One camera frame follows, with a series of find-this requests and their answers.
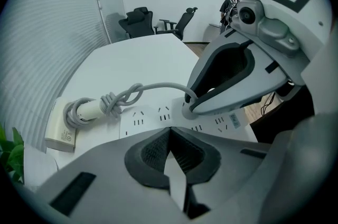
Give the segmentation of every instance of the chair backrest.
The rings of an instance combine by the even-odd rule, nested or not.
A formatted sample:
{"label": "chair backrest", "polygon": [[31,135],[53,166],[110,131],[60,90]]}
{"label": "chair backrest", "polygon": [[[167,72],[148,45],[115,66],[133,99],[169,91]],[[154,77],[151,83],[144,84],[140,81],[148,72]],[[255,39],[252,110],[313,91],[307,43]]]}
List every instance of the chair backrest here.
{"label": "chair backrest", "polygon": [[120,26],[129,33],[131,38],[154,35],[145,21],[145,15],[140,11],[127,13],[127,18],[120,20]]}
{"label": "chair backrest", "polygon": [[153,31],[153,12],[148,11],[147,7],[135,8],[134,12],[135,11],[140,11],[144,14],[146,23],[149,25],[149,28]]}
{"label": "chair backrest", "polygon": [[196,10],[197,10],[196,7],[188,8],[186,10],[186,13],[182,15],[180,21],[176,25],[175,29],[179,30],[178,32],[176,32],[176,34],[180,36],[181,40],[183,39],[183,31],[185,27],[188,25],[188,23],[190,22],[190,20],[192,19],[192,17],[194,16]]}

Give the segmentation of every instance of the white power adapter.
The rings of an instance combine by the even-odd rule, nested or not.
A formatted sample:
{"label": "white power adapter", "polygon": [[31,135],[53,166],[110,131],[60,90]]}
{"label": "white power adapter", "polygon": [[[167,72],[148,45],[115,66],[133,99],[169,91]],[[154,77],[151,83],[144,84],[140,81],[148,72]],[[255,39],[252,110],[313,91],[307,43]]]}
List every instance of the white power adapter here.
{"label": "white power adapter", "polygon": [[45,143],[48,148],[63,152],[73,152],[76,129],[69,129],[63,121],[63,110],[70,101],[59,97],[56,99],[49,115]]}

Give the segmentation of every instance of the camera lens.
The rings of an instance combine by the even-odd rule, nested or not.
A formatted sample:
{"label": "camera lens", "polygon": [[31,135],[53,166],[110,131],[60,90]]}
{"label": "camera lens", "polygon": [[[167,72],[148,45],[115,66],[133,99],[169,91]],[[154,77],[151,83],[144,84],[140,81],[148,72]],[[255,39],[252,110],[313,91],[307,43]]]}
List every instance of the camera lens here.
{"label": "camera lens", "polygon": [[245,24],[252,24],[256,20],[255,13],[248,7],[244,7],[239,12],[239,17]]}

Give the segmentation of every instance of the person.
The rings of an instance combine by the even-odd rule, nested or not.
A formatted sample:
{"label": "person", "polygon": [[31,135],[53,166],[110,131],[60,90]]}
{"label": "person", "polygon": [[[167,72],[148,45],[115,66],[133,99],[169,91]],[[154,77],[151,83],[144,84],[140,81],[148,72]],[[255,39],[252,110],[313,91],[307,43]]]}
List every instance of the person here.
{"label": "person", "polygon": [[221,12],[221,33],[223,33],[229,25],[231,17],[237,13],[236,5],[239,0],[225,0],[220,9]]}

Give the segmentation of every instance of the corrugated wall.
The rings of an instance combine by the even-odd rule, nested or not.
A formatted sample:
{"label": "corrugated wall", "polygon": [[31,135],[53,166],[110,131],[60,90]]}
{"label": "corrugated wall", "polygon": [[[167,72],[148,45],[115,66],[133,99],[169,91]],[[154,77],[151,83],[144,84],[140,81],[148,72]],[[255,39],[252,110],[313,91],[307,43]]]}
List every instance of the corrugated wall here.
{"label": "corrugated wall", "polygon": [[90,52],[108,43],[97,0],[9,0],[0,16],[0,121],[7,137],[16,127],[44,151],[55,98]]}

